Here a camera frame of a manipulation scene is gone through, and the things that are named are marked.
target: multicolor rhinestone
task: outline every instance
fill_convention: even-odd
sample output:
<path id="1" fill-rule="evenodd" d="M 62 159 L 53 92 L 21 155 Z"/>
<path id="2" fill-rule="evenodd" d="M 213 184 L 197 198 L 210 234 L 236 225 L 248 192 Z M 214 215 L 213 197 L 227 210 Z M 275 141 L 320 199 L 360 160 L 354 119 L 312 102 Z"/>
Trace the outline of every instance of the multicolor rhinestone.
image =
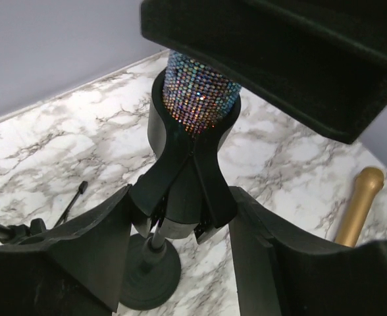
<path id="1" fill-rule="evenodd" d="M 171 51 L 163 103 L 191 136 L 214 127 L 232 109 L 241 86 L 193 58 Z"/>

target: white marble countertop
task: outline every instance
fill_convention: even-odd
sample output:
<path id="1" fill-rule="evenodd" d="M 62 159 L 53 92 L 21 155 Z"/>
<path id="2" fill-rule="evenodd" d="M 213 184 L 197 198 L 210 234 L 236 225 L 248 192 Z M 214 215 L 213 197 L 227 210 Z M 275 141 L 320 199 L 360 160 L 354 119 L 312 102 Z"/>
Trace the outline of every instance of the white marble countertop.
<path id="1" fill-rule="evenodd" d="M 52 227 L 83 180 L 71 217 L 96 206 L 155 161 L 147 141 L 149 93 L 167 53 L 111 74 L 0 122 L 0 223 Z M 387 170 L 359 142 L 316 135 L 243 89 L 242 113 L 219 152 L 229 185 L 317 236 L 333 240 L 364 167 L 378 166 L 385 187 L 359 239 L 387 238 Z M 227 228 L 198 246 L 174 241 L 182 280 L 162 307 L 121 315 L 239 315 Z"/>

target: round black base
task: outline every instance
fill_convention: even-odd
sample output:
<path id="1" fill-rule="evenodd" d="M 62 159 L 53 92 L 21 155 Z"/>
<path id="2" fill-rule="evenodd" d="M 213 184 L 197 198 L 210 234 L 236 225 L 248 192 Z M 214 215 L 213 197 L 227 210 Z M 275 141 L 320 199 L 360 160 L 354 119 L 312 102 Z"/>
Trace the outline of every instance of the round black base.
<path id="1" fill-rule="evenodd" d="M 121 304 L 138 311 L 153 309 L 167 302 L 176 290 L 182 273 L 178 252 L 168 240 L 163 246 L 165 253 L 161 260 L 154 266 L 145 264 L 145 241 L 139 234 L 129 239 L 120 295 Z"/>

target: black plastic arm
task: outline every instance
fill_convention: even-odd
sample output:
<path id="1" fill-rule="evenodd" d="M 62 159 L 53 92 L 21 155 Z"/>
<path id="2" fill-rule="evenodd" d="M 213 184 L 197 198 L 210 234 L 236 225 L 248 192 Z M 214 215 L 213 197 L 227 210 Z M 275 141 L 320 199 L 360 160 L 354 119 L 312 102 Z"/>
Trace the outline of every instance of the black plastic arm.
<path id="1" fill-rule="evenodd" d="M 230 240 L 242 316 L 387 316 L 387 241 L 347 248 L 231 188 Z"/>
<path id="2" fill-rule="evenodd" d="M 122 188 L 57 228 L 0 246 L 0 315 L 116 311 L 131 227 L 127 192 Z"/>

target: gold cylinder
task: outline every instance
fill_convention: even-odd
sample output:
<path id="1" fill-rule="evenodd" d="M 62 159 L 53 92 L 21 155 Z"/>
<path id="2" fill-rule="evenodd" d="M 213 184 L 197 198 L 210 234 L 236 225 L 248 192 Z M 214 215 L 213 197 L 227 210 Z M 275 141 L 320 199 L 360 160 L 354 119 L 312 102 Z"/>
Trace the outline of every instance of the gold cylinder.
<path id="1" fill-rule="evenodd" d="M 384 187 L 384 173 L 367 167 L 355 179 L 354 193 L 338 230 L 335 242 L 348 247 L 356 246 L 360 232 L 375 195 Z"/>

